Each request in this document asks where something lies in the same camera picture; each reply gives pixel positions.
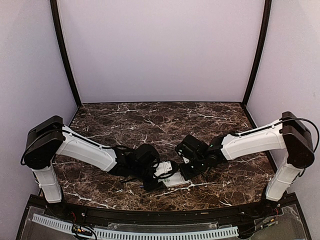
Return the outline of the white remote control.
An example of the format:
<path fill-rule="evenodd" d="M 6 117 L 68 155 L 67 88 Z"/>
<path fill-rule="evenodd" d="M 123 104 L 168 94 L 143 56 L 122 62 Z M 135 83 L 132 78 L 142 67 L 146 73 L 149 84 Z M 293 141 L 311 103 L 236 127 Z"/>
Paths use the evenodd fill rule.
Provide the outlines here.
<path fill-rule="evenodd" d="M 160 181 L 163 182 L 167 188 L 188 184 L 190 182 L 190 180 L 185 180 L 180 172 L 176 172 L 172 176 L 161 179 Z"/>

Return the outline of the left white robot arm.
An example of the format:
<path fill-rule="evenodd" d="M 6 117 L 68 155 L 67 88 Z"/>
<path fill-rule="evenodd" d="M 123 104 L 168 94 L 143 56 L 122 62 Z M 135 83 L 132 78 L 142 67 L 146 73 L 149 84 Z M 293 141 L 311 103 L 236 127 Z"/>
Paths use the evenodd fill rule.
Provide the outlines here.
<path fill-rule="evenodd" d="M 51 210 L 60 218 L 67 218 L 71 208 L 62 200 L 62 190 L 52 165 L 56 155 L 74 158 L 114 176 L 140 179 L 145 190 L 161 186 L 159 179 L 172 170 L 171 163 L 162 162 L 158 151 L 150 144 L 136 149 L 105 146 L 72 131 L 55 115 L 28 132 L 20 163 L 33 171 Z"/>

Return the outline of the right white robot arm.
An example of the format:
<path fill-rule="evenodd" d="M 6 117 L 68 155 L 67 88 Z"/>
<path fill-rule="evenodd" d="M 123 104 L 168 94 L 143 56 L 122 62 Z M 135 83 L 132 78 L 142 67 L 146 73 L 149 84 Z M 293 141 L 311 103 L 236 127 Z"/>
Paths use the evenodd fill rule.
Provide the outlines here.
<path fill-rule="evenodd" d="M 185 180 L 190 180 L 209 168 L 233 161 L 239 157 L 271 150 L 286 150 L 286 156 L 272 180 L 267 184 L 264 199 L 255 205 L 255 213 L 266 217 L 275 208 L 287 188 L 301 177 L 315 161 L 319 143 L 313 143 L 305 118 L 285 111 L 280 119 L 270 124 L 239 133 L 214 137 L 209 144 L 188 134 L 175 147 L 182 157 L 179 170 Z"/>

